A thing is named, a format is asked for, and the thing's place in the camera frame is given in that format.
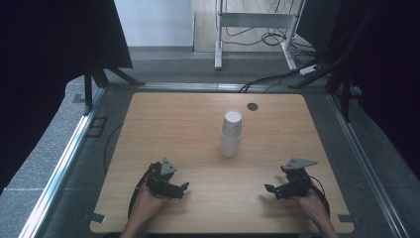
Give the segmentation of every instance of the paper cup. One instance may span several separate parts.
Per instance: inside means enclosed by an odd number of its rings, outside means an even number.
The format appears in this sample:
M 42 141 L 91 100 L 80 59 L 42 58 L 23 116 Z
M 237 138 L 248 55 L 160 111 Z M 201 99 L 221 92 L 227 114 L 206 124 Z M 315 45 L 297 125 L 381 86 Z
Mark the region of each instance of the paper cup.
M 229 139 L 226 138 L 223 134 L 220 135 L 220 145 L 219 150 L 225 157 L 234 157 L 238 154 L 239 148 L 241 145 L 241 138 L 240 135 L 236 139 Z
M 225 113 L 222 135 L 227 139 L 237 139 L 242 135 L 242 114 L 237 110 L 229 110 Z

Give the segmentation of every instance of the hand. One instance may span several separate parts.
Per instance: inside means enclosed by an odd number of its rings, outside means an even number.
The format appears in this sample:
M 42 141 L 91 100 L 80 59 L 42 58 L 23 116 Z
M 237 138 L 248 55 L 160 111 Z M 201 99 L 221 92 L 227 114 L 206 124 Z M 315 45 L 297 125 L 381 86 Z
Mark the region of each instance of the hand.
M 170 198 L 167 197 L 154 196 L 149 188 L 143 184 L 139 189 L 130 219 L 121 234 L 121 238 L 137 237 L 145 222 L 154 217 L 169 200 Z
M 303 212 L 311 219 L 318 227 L 321 236 L 324 238 L 336 238 L 336 230 L 330 221 L 324 204 L 319 195 L 312 189 L 309 189 L 305 196 L 293 196 L 290 199 L 296 201 Z

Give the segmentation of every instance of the black curtain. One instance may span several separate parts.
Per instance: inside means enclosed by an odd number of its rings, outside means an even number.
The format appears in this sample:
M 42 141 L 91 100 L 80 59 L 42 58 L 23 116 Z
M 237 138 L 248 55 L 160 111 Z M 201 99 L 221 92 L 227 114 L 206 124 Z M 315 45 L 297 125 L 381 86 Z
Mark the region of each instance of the black curtain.
M 100 65 L 132 67 L 112 0 L 0 0 L 0 189 L 50 125 L 69 81 Z
M 360 105 L 420 178 L 420 7 L 382 0 L 351 60 Z

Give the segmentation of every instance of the wooden table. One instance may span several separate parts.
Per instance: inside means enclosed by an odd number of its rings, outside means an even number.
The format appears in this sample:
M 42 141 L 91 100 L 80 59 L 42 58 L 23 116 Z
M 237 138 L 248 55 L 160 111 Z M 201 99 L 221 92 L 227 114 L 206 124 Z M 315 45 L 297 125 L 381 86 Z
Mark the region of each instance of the wooden table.
M 259 108 L 251 111 L 249 103 Z M 243 114 L 239 154 L 223 157 L 219 137 L 229 109 Z M 92 221 L 94 232 L 122 231 L 130 199 L 151 163 L 170 159 L 178 172 L 170 180 L 190 186 L 146 226 L 148 233 L 308 233 L 317 229 L 291 200 L 277 200 L 264 184 L 287 182 L 280 166 L 291 158 L 310 159 L 306 168 L 326 190 L 331 220 L 349 215 L 335 176 L 301 95 L 151 93 L 133 96 Z

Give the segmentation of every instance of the human hand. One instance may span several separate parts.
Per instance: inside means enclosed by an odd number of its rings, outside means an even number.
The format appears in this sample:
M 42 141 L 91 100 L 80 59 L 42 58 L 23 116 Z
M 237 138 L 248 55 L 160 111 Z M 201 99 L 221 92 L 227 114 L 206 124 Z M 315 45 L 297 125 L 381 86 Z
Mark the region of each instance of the human hand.
M 314 190 L 309 189 L 305 196 L 292 196 L 290 199 L 299 204 L 306 216 L 308 216 L 318 227 L 322 237 L 338 237 L 337 232 L 330 221 L 327 210 L 325 209 L 324 203 L 322 203 L 321 198 Z
M 140 187 L 138 193 L 121 238 L 137 237 L 144 223 L 154 217 L 160 208 L 170 200 L 168 197 L 154 196 L 145 184 Z

